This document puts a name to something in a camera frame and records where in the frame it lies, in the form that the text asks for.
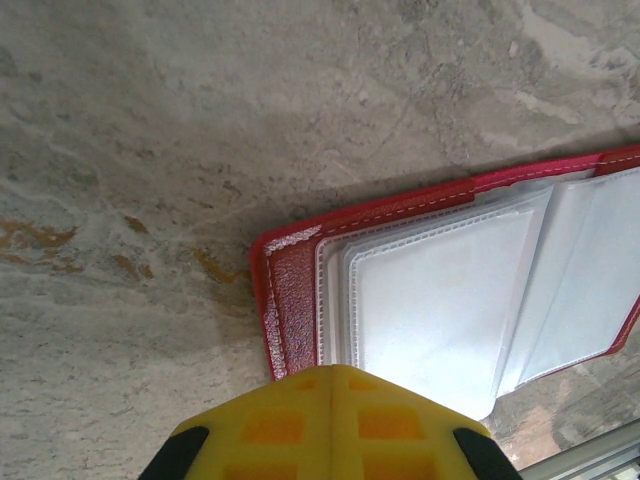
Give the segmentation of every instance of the open wallet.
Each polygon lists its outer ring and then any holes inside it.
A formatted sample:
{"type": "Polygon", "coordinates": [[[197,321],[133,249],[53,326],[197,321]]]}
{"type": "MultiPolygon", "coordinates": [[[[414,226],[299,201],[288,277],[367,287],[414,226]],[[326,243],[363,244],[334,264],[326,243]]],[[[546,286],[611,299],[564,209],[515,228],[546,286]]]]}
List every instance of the open wallet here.
{"type": "Polygon", "coordinates": [[[624,345],[640,314],[640,145],[545,160],[263,234],[275,379],[359,367],[473,419],[624,345]]]}

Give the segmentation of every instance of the orange stain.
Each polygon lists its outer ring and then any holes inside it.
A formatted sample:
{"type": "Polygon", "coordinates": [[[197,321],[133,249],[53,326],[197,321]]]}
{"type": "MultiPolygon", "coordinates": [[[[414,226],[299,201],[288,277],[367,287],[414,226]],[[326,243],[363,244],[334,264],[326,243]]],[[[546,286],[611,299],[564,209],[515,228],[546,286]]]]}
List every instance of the orange stain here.
{"type": "Polygon", "coordinates": [[[120,268],[131,275],[136,281],[140,281],[140,275],[136,271],[136,267],[134,267],[133,263],[131,263],[131,260],[129,260],[124,255],[114,255],[113,259],[116,261],[120,268]]]}
{"type": "Polygon", "coordinates": [[[14,220],[0,220],[0,258],[18,265],[49,266],[56,272],[77,273],[83,267],[74,265],[69,258],[59,258],[60,248],[69,243],[77,229],[57,231],[50,226],[34,227],[31,223],[14,220]],[[40,260],[32,260],[20,255],[21,251],[30,250],[30,254],[39,254],[40,260]]]}
{"type": "Polygon", "coordinates": [[[127,222],[127,225],[129,226],[129,228],[131,230],[133,230],[136,233],[149,233],[149,230],[147,230],[147,227],[145,226],[144,223],[142,223],[140,220],[138,220],[136,217],[124,217],[124,219],[127,222]]]}
{"type": "Polygon", "coordinates": [[[231,284],[235,283],[236,280],[240,278],[251,278],[249,270],[240,270],[235,273],[225,272],[220,265],[207,257],[207,255],[199,248],[193,249],[193,256],[196,257],[196,260],[200,262],[200,265],[202,265],[207,272],[222,283],[231,284]]]}
{"type": "Polygon", "coordinates": [[[151,279],[151,278],[153,278],[155,276],[153,274],[153,272],[151,271],[151,267],[149,265],[141,265],[138,270],[140,270],[140,273],[142,273],[142,275],[145,278],[151,279]]]}

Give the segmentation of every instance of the black rubber part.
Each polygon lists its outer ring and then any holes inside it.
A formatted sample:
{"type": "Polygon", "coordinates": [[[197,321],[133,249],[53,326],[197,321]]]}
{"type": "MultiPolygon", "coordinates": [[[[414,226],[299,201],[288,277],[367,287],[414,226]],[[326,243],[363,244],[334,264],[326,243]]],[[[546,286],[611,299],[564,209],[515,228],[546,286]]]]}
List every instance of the black rubber part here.
{"type": "Polygon", "coordinates": [[[138,480],[184,480],[208,435],[208,428],[193,427],[169,437],[138,480]]]}
{"type": "Polygon", "coordinates": [[[469,428],[457,428],[453,436],[478,480],[522,480],[492,439],[469,428]]]}

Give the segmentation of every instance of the marble surface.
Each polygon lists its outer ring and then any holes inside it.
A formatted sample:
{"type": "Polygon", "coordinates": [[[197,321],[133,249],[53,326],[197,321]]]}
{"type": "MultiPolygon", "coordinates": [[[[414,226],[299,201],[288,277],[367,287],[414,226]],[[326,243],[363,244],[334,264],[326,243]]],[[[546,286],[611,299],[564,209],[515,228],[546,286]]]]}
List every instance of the marble surface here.
{"type": "MultiPolygon", "coordinates": [[[[259,233],[640,141],[639,7],[0,2],[0,476],[135,478],[180,420],[266,383],[259,233]]],[[[615,422],[637,416],[625,361],[506,397],[493,428],[531,461],[582,438],[530,426],[570,424],[574,392],[599,392],[578,425],[615,382],[615,422]]]]}

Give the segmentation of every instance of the yellow plastic part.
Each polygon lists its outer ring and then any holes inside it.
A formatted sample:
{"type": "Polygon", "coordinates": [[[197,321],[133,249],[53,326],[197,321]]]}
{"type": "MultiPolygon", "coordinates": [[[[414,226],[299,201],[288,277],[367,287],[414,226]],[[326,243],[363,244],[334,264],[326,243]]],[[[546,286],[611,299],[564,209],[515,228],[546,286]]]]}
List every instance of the yellow plastic part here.
{"type": "Polygon", "coordinates": [[[356,368],[315,367],[183,422],[209,436],[187,480],[475,480],[479,423],[356,368]]]}

